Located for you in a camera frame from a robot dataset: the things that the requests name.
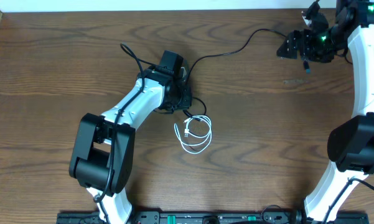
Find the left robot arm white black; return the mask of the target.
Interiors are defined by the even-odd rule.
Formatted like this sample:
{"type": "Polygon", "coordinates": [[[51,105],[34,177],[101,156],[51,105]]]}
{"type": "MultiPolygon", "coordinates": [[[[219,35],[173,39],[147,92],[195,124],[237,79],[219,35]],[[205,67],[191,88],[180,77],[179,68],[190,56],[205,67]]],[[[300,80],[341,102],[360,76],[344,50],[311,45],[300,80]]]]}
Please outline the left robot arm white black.
{"type": "Polygon", "coordinates": [[[125,186],[136,130],[154,110],[172,114],[191,106],[187,73],[183,57],[166,50],[157,65],[140,70],[135,86],[117,105],[81,119],[68,171],[92,194],[104,223],[129,220],[133,208],[125,186]]]}

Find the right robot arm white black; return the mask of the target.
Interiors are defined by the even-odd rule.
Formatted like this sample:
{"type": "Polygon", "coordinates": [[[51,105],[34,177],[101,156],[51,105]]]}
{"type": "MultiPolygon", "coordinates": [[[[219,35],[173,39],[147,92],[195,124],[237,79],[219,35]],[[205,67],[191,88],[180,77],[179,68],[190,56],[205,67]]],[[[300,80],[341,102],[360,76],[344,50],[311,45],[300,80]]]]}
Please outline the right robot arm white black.
{"type": "Polygon", "coordinates": [[[307,27],[288,34],[277,56],[304,63],[351,56],[355,96],[351,118],[329,135],[324,174],[288,223],[367,223],[366,214],[339,209],[354,188],[374,174],[374,1],[338,1],[332,26],[317,1],[302,18],[307,27]]]}

